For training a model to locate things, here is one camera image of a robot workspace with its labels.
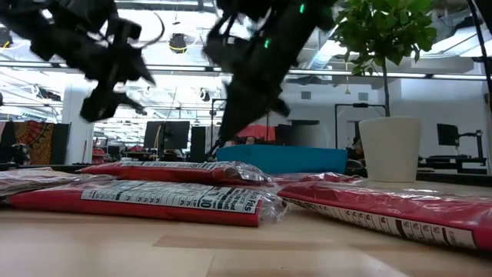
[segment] blue box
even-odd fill
[[[236,145],[217,150],[218,161],[239,161],[265,173],[344,173],[347,150],[279,145]]]

